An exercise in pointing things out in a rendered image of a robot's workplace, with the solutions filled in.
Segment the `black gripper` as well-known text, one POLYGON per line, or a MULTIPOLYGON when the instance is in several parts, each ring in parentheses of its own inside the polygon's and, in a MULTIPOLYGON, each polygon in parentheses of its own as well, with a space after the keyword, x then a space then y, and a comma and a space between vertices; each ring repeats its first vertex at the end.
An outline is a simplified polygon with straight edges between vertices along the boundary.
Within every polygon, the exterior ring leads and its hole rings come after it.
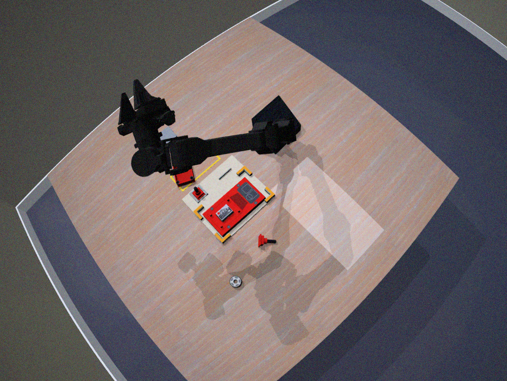
POLYGON ((154 120, 166 108, 165 99, 151 96, 138 79, 133 81, 134 109, 126 95, 121 94, 119 122, 117 127, 120 135, 133 133, 139 150, 147 148, 161 141, 162 132, 157 132, 154 120), (137 110, 137 111, 135 111, 137 110))

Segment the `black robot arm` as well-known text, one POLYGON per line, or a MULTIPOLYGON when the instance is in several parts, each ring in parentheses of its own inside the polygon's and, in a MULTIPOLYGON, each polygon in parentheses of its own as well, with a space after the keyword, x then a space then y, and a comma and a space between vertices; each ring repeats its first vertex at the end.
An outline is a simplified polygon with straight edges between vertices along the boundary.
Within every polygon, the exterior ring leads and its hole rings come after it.
MULTIPOLYGON (((153 122, 158 132, 164 124, 170 126, 175 123, 175 111, 171 111, 167 106, 153 122)), ((188 172, 192 166, 202 164, 208 157, 247 150, 262 155, 273 154, 277 152, 276 149, 280 149, 280 142, 289 145, 296 141, 293 117, 278 118, 274 122, 258 122, 248 132, 206 140, 198 137, 188 138, 188 135, 164 139, 138 150, 132 156, 131 166, 134 173, 140 177, 148 177, 154 172, 165 172, 174 176, 188 172), (168 144, 167 141, 172 143, 168 144), (177 168, 172 169, 172 166, 177 168)))

